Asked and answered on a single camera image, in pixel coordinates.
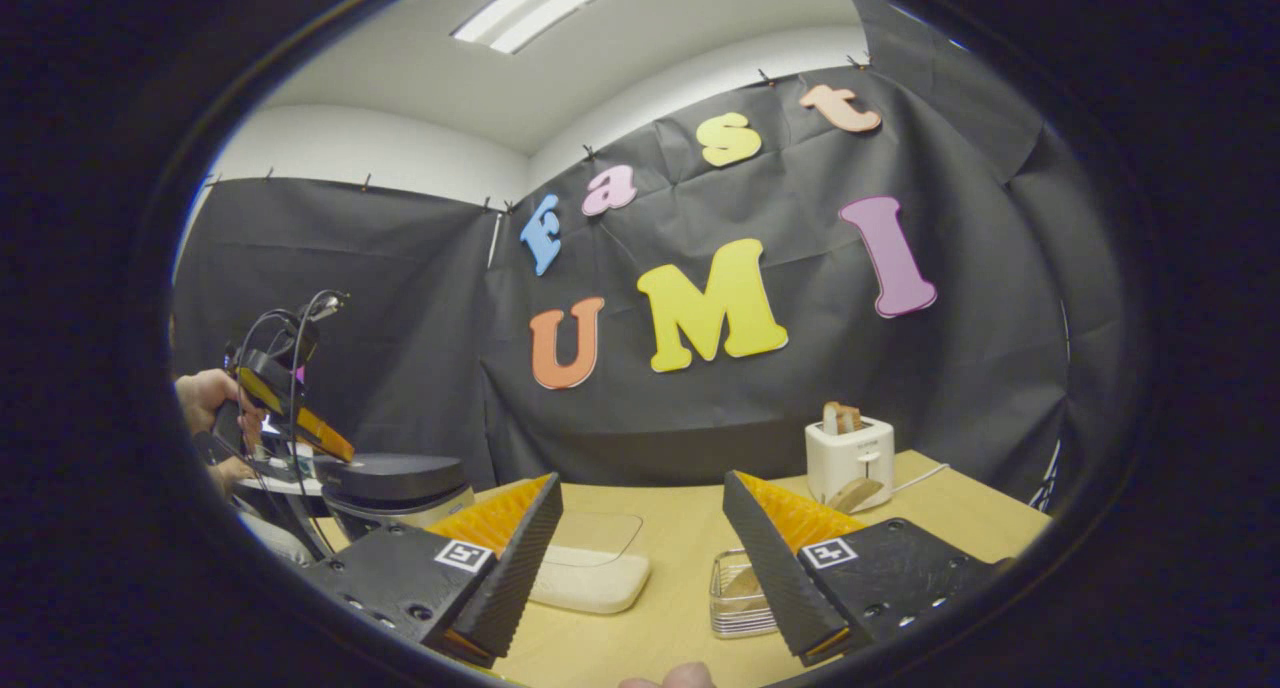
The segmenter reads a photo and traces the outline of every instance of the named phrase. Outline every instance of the human hand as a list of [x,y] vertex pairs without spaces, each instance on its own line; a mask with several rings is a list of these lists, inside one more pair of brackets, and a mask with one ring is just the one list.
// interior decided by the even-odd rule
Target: human hand
[[218,465],[209,467],[210,478],[218,487],[221,489],[223,495],[230,492],[233,483],[239,482],[239,480],[253,478],[253,469],[250,468],[247,463],[238,459],[238,457],[229,457],[227,460],[221,460]]
[[210,430],[214,414],[224,402],[238,402],[244,413],[238,419],[244,432],[244,442],[251,448],[257,446],[266,413],[248,402],[247,396],[241,395],[230,375],[220,370],[201,370],[196,375],[183,375],[173,384],[173,389],[178,395],[178,405],[182,405],[183,419],[192,434]]
[[671,669],[662,679],[662,685],[644,678],[628,678],[618,683],[618,688],[716,688],[716,684],[712,683],[707,664],[698,661]]

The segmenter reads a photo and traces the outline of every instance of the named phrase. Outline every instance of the table surface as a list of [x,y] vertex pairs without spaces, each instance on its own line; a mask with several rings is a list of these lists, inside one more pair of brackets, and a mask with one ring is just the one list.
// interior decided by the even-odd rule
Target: table surface
[[[895,478],[906,483],[936,468],[918,451],[895,457]],[[808,496],[803,477],[773,483]],[[477,500],[503,487],[476,495]],[[627,552],[649,556],[652,573],[635,605],[614,615],[591,615],[530,602],[506,659],[493,670],[534,688],[613,688],[625,678],[660,682],[673,666],[700,660],[721,688],[763,685],[804,670],[781,633],[717,638],[708,593],[719,552],[742,546],[721,510],[723,486],[621,489],[563,483],[564,510],[612,512],[644,519]],[[1048,517],[955,469],[941,469],[891,501],[855,515],[863,523],[913,520],[983,561],[1016,556]],[[333,519],[321,528],[342,550]]]

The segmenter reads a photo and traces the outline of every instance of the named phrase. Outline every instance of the pink letter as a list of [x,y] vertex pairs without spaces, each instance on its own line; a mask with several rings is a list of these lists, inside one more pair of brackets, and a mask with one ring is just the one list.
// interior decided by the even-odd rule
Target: pink letter
[[920,270],[915,267],[911,247],[906,246],[906,237],[897,223],[899,208],[896,199],[877,196],[856,199],[840,210],[840,217],[863,234],[863,244],[872,256],[881,286],[876,312],[884,318],[929,308],[938,299],[937,288],[920,278]]
[[590,193],[582,201],[582,215],[599,215],[608,208],[622,208],[635,199],[635,185],[631,185],[634,174],[630,165],[614,165],[599,176],[591,178],[586,185]]

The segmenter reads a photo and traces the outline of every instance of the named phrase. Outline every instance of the person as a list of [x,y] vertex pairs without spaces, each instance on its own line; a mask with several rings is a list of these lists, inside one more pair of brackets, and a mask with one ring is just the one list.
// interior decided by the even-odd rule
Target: person
[[[173,389],[178,395],[178,405],[182,405],[183,419],[192,434],[204,434],[210,430],[215,414],[224,402],[239,402],[239,389],[236,386],[236,381],[220,370],[202,370],[196,375],[183,375],[174,381]],[[256,446],[262,436],[262,419],[266,418],[266,413],[252,402],[242,402],[241,405],[243,414],[237,418],[237,423],[244,435],[246,445]],[[237,480],[252,477],[253,469],[238,457],[229,457],[229,459],[209,467],[209,478],[224,497],[230,495],[230,489]]]
[[701,661],[686,662],[668,670],[662,684],[644,678],[628,678],[618,683],[618,688],[716,688],[710,670]]
[[[262,434],[262,419],[266,412],[248,402],[242,400],[242,393],[236,386],[236,381],[223,370],[201,370],[196,375],[183,375],[173,384],[174,394],[178,395],[178,405],[182,405],[183,419],[192,436],[207,432],[214,427],[214,419],[219,407],[224,402],[238,402],[242,416],[237,423],[248,446],[257,446]],[[209,478],[219,489],[224,497],[232,495],[232,487],[238,480],[253,477],[251,465],[229,457],[215,465],[209,467]],[[298,565],[311,564],[311,552],[302,545],[302,541],[288,529],[268,523],[260,515],[250,512],[248,506],[238,506],[237,515],[244,528],[250,529],[259,541],[269,547],[276,556],[296,561]]]

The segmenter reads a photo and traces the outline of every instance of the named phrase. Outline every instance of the purple letter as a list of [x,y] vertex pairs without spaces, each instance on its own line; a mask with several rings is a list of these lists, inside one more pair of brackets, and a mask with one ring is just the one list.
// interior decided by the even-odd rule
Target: purple letter
[[840,210],[840,217],[863,234],[863,244],[872,256],[876,279],[881,284],[876,312],[884,318],[929,308],[938,299],[937,288],[920,278],[920,270],[915,267],[911,247],[906,246],[906,237],[897,223],[897,201],[888,196],[855,199]]

